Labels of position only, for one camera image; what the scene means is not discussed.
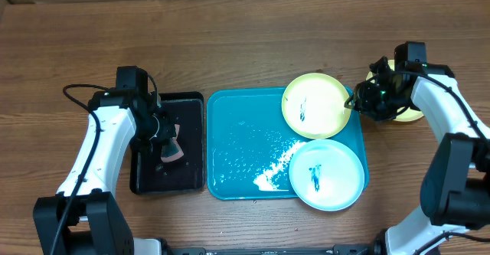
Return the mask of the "yellow plate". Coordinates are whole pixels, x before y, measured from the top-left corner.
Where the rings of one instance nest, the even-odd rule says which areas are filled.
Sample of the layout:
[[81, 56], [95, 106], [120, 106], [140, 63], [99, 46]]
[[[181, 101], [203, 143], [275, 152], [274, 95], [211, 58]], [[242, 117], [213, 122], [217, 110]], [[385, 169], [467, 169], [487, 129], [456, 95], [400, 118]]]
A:
[[337, 79], [309, 73], [294, 79], [284, 90], [283, 118], [297, 134], [308, 139], [327, 139], [347, 125], [351, 111], [345, 107], [348, 91]]
[[[391, 59], [391, 60], [388, 60], [387, 62], [388, 62], [390, 69], [394, 70], [394, 68], [395, 68], [394, 60]], [[367, 76], [366, 76], [366, 80], [370, 79], [373, 76], [374, 76], [374, 74], [369, 71]], [[411, 108], [407, 108], [407, 110], [405, 110], [405, 111], [403, 111], [403, 108], [399, 108], [397, 113], [399, 113], [399, 115], [397, 115], [393, 119], [393, 121], [403, 122], [403, 123], [413, 122], [413, 121], [416, 121], [416, 120], [421, 119], [423, 117], [422, 112], [417, 111], [417, 110], [412, 110]]]

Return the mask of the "teal plastic tray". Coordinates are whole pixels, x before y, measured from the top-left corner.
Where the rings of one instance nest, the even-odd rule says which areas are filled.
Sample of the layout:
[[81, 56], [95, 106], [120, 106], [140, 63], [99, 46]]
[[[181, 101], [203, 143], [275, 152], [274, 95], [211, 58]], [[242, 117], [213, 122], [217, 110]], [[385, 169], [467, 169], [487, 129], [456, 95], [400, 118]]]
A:
[[207, 102], [207, 186], [221, 200], [293, 198], [289, 162], [308, 140], [282, 113], [282, 87], [219, 90]]

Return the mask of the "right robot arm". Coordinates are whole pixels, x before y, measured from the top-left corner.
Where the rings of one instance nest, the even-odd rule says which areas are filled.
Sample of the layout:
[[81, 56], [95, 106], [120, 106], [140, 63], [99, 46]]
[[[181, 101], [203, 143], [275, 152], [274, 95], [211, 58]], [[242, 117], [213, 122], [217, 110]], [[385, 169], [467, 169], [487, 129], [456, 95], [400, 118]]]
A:
[[420, 188], [420, 204], [399, 224], [382, 230], [364, 254], [438, 254], [453, 237], [488, 243], [469, 235], [489, 224], [489, 127], [459, 91], [455, 74], [430, 64], [423, 42], [394, 50], [394, 66], [382, 57], [369, 67], [345, 101], [375, 121], [420, 111], [439, 144]]

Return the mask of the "light blue plate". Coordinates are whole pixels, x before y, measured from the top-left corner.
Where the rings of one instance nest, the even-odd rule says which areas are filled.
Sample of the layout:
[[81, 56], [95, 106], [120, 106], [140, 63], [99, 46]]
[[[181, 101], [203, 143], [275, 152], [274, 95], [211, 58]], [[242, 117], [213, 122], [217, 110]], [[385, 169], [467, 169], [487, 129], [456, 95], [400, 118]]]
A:
[[349, 208], [364, 190], [365, 171], [346, 145], [316, 139], [299, 148], [289, 163], [293, 191], [308, 206], [320, 211]]

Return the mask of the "green and pink sponge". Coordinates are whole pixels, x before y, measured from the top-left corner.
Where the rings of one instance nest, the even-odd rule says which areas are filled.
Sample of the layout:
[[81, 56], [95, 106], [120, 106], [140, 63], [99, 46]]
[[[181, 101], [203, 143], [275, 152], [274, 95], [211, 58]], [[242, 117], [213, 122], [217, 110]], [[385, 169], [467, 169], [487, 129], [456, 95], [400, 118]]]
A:
[[175, 137], [172, 137], [167, 144], [162, 146], [161, 161], [171, 163], [179, 160], [184, 156], [181, 146], [178, 144], [178, 134], [180, 125], [175, 124]]

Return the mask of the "black water tray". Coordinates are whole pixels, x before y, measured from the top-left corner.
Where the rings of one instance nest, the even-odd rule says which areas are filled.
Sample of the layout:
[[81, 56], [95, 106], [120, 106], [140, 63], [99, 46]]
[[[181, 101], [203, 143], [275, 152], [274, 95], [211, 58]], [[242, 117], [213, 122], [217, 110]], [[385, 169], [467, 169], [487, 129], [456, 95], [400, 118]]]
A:
[[171, 163], [161, 161], [162, 146], [151, 152], [132, 152], [129, 187], [136, 195], [198, 191], [204, 178], [204, 98], [199, 92], [164, 93], [166, 116], [180, 125], [178, 144], [184, 156]]

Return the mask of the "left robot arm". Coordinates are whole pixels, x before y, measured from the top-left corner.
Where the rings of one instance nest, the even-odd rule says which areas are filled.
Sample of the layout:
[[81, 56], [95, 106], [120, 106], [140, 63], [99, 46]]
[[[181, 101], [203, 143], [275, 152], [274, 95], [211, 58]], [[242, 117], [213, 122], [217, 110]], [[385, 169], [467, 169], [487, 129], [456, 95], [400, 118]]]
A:
[[88, 126], [77, 159], [56, 195], [37, 199], [33, 218], [45, 254], [170, 254], [164, 240], [137, 238], [116, 203], [126, 150], [138, 163], [171, 163], [184, 153], [178, 125], [166, 117], [154, 80], [118, 67], [113, 88], [98, 86], [82, 108]]

